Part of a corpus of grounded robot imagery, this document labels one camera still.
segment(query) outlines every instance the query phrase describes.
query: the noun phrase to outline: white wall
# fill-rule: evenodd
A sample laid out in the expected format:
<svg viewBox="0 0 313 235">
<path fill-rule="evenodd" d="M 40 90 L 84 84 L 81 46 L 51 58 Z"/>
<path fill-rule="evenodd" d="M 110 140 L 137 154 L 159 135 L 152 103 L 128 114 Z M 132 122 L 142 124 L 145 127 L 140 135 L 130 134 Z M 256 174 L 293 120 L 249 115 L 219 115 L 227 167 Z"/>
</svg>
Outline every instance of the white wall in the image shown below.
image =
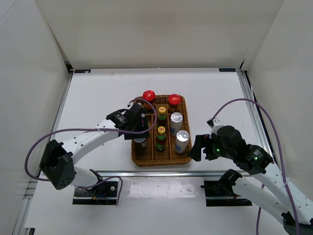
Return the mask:
<svg viewBox="0 0 313 235">
<path fill-rule="evenodd" d="M 288 177 L 313 199 L 312 0 L 284 0 L 248 75 L 277 126 Z"/>
<path fill-rule="evenodd" d="M 29 178 L 31 145 L 54 124 L 68 81 L 61 55 L 33 0 L 0 3 L 0 233 L 12 234 Z M 41 145 L 30 169 L 38 169 Z"/>
<path fill-rule="evenodd" d="M 282 0 L 36 0 L 74 68 L 249 64 Z"/>
</svg>

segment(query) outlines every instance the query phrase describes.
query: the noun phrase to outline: yellow cap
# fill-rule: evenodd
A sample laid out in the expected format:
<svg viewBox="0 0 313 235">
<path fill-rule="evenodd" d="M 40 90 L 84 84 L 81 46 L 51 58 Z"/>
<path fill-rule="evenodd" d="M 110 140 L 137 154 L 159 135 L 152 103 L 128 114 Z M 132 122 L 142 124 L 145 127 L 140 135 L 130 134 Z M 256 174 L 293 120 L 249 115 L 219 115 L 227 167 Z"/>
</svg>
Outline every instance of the yellow cap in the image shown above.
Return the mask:
<svg viewBox="0 0 313 235">
<path fill-rule="evenodd" d="M 159 114 L 166 114 L 166 108 L 165 107 L 159 107 L 158 112 L 159 112 Z"/>
<path fill-rule="evenodd" d="M 157 132 L 159 133 L 159 135 L 164 135 L 164 133 L 165 133 L 165 127 L 164 127 L 164 126 L 160 126 L 160 127 L 157 129 Z"/>
</svg>

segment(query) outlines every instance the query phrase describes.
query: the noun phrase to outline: jar with red lid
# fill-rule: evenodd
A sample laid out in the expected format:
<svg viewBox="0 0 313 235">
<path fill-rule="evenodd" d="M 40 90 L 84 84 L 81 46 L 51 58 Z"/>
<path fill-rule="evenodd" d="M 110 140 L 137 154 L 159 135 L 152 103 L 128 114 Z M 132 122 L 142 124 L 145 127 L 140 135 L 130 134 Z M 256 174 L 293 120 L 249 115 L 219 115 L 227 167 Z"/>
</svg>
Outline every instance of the jar with red lid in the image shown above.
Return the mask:
<svg viewBox="0 0 313 235">
<path fill-rule="evenodd" d="M 153 91 L 151 91 L 151 90 L 145 91 L 145 92 L 142 94 L 142 97 L 143 97 L 143 99 L 145 99 L 146 101 L 150 102 L 154 108 L 156 108 L 156 104 L 155 104 L 155 101 L 156 101 L 156 94 L 155 94 Z M 150 106 L 149 104 L 147 104 L 146 102 L 144 103 L 144 108 L 145 108 L 147 111 L 152 112 L 151 106 Z"/>
<path fill-rule="evenodd" d="M 181 97 L 178 94 L 172 94 L 168 97 L 168 113 L 172 114 L 180 111 Z"/>
</svg>

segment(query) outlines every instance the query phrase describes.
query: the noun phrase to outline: black mounting bracket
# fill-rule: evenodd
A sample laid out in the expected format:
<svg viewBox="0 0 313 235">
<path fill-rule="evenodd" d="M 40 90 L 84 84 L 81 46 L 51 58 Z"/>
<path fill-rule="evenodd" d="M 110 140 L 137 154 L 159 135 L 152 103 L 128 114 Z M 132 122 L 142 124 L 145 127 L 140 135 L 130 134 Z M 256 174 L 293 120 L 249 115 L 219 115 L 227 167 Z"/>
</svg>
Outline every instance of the black mounting bracket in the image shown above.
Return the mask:
<svg viewBox="0 0 313 235">
<path fill-rule="evenodd" d="M 205 192 L 207 207 L 252 206 L 249 200 L 225 190 L 220 181 L 205 181 L 201 188 Z"/>
<path fill-rule="evenodd" d="M 75 205 L 116 205 L 118 181 L 105 181 L 101 190 L 93 194 L 88 189 L 75 188 L 73 202 Z"/>
</svg>

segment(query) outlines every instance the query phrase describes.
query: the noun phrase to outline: white can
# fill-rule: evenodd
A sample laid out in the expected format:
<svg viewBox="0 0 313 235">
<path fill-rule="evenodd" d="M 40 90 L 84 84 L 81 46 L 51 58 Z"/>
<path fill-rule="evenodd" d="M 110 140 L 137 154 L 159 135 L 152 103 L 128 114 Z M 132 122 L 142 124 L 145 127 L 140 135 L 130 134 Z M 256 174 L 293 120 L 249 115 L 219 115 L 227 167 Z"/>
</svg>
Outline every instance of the white can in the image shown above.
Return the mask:
<svg viewBox="0 0 313 235">
<path fill-rule="evenodd" d="M 178 112 L 172 113 L 170 121 L 171 136 L 176 137 L 177 132 L 181 130 L 182 119 L 183 118 L 181 113 Z"/>
<path fill-rule="evenodd" d="M 175 152 L 184 153 L 189 141 L 189 133 L 181 130 L 176 134 Z"/>
</svg>

